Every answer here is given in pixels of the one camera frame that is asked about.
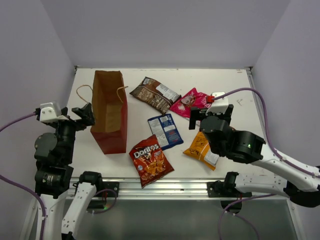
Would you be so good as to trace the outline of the pink snack bag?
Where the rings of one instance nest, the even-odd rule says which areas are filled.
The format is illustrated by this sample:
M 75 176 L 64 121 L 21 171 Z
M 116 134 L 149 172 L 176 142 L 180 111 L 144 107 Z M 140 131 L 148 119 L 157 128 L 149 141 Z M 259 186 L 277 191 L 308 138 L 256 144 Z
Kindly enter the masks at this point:
M 192 107 L 203 109 L 209 106 L 206 100 L 207 96 L 208 94 L 198 92 L 194 87 L 174 103 L 169 110 L 183 118 L 189 118 Z

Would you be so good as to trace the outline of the red paper bag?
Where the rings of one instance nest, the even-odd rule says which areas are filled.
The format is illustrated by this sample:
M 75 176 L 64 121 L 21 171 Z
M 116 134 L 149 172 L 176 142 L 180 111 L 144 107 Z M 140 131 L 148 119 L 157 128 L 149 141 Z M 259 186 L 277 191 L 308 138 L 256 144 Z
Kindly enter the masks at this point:
M 88 103 L 79 94 L 82 87 L 92 92 L 90 103 L 95 125 L 90 132 L 98 146 L 105 155 L 124 154 L 127 151 L 128 101 L 122 73 L 96 70 L 92 86 L 83 84 L 76 89 L 78 97 Z

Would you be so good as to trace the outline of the blue snack bag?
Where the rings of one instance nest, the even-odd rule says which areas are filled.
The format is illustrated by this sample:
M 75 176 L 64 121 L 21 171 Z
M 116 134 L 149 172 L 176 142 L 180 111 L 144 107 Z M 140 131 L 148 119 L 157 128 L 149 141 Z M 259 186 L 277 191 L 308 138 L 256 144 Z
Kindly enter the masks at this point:
M 152 117 L 147 122 L 163 151 L 184 143 L 170 113 Z

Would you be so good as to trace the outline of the orange kettle chip bag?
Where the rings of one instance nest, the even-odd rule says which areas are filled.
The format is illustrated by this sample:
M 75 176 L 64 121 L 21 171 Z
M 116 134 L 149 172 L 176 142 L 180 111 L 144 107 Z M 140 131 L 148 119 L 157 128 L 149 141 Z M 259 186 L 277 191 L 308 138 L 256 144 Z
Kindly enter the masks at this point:
M 214 171 L 219 159 L 219 155 L 212 153 L 210 145 L 204 134 L 199 131 L 190 147 L 183 152 L 184 155 L 198 160 Z

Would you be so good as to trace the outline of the brown chip bag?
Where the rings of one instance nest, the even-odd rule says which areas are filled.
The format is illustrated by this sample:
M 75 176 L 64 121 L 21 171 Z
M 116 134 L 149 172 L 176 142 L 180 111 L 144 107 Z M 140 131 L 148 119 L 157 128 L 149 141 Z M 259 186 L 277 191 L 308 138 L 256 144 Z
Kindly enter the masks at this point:
M 148 104 L 162 115 L 182 98 L 181 94 L 176 93 L 161 82 L 145 77 L 143 81 L 130 92 L 137 100 Z

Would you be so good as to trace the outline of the red Doritos bag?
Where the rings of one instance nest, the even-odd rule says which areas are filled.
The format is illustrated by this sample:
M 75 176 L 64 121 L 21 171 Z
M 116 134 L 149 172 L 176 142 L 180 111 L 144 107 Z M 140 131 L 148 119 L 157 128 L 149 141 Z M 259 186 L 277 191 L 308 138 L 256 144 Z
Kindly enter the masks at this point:
M 174 171 L 156 135 L 137 143 L 129 155 L 139 175 L 142 189 Z

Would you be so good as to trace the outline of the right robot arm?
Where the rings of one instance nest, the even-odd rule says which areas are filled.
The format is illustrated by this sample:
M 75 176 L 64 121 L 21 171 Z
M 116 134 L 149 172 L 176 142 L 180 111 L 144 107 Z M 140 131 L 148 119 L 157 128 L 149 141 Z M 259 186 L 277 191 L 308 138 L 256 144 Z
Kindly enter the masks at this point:
M 224 181 L 209 183 L 214 194 L 221 197 L 249 196 L 253 192 L 279 195 L 307 208 L 320 205 L 320 168 L 309 166 L 285 155 L 275 154 L 266 141 L 249 131 L 230 126 L 234 106 L 223 114 L 208 113 L 206 108 L 192 107 L 189 129 L 200 122 L 199 131 L 208 141 L 210 152 L 240 164 L 268 170 L 273 177 L 240 174 L 230 171 Z

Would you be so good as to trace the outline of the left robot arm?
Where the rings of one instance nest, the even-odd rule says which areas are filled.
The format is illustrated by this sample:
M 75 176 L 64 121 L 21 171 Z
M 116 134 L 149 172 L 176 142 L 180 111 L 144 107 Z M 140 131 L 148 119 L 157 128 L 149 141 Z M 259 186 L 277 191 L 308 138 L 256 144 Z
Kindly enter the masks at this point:
M 38 240 L 74 240 L 85 212 L 93 196 L 103 193 L 102 175 L 98 172 L 83 172 L 75 184 L 75 196 L 67 212 L 65 202 L 70 188 L 76 132 L 95 124 L 91 103 L 82 108 L 74 107 L 78 115 L 73 120 L 68 108 L 60 108 L 56 102 L 40 105 L 35 110 L 36 119 L 55 129 L 43 133 L 34 144 L 36 160 L 35 194 L 40 199 L 38 209 Z

